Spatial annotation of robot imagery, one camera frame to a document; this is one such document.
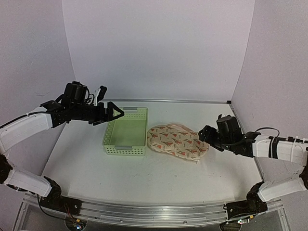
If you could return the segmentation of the green plastic basket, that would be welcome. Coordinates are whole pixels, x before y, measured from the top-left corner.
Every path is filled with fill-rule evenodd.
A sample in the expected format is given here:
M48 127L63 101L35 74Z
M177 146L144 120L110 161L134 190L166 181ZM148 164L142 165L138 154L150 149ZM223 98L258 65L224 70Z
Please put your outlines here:
M124 115L108 123L102 145L108 155L145 156L148 108L122 107Z

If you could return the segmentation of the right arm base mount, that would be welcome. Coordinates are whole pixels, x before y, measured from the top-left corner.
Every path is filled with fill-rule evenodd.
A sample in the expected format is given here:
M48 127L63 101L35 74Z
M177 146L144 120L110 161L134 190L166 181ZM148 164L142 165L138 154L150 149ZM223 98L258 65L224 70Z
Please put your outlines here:
M255 184L247 193L245 200L229 202L224 205L228 220L246 218L268 210L267 203L263 202L257 194L263 183L264 181Z

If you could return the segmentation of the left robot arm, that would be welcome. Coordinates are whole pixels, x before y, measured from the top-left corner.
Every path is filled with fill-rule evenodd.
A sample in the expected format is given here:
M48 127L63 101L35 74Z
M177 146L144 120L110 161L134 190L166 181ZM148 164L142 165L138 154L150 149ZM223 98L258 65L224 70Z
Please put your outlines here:
M61 188L47 177L21 170L11 163L5 153L16 144L40 132L56 128L64 123L87 121L96 126L111 122L125 115L113 102L104 105L102 99L107 91L105 86L98 88L91 103L87 86L73 81L65 87L64 93L56 100L41 104L30 113L22 115L0 127L0 182L15 190L31 192L45 197L45 201L54 210L64 206L64 198L58 193Z

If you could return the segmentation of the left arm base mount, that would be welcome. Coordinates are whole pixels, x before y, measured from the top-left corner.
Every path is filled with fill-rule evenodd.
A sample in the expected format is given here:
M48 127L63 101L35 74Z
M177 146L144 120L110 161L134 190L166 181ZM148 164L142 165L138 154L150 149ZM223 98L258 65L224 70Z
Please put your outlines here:
M82 201L62 196L61 187L52 179L44 176L51 185L51 191L46 197L40 197L39 205L54 211L66 212L70 215L79 215Z

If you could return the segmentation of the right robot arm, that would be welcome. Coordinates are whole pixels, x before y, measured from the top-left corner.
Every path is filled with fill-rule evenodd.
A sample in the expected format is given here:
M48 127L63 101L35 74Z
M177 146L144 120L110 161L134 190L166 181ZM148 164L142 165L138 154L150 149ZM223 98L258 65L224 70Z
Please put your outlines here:
M280 137L255 131L242 133L234 116L218 116L217 127L206 125L198 132L199 140L218 151L229 151L249 158L269 158L296 163L301 169L281 181L265 181L253 186L243 201L242 209L253 213L274 198L308 189L308 141L298 137Z

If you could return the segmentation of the patterned beige laundry bag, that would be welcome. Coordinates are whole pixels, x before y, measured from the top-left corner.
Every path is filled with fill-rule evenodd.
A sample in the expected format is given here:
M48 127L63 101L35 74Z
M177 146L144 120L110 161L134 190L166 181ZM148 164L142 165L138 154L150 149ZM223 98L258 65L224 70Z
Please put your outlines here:
M200 141L196 131L177 123L150 128L147 146L155 152L194 162L199 162L209 150L209 144Z

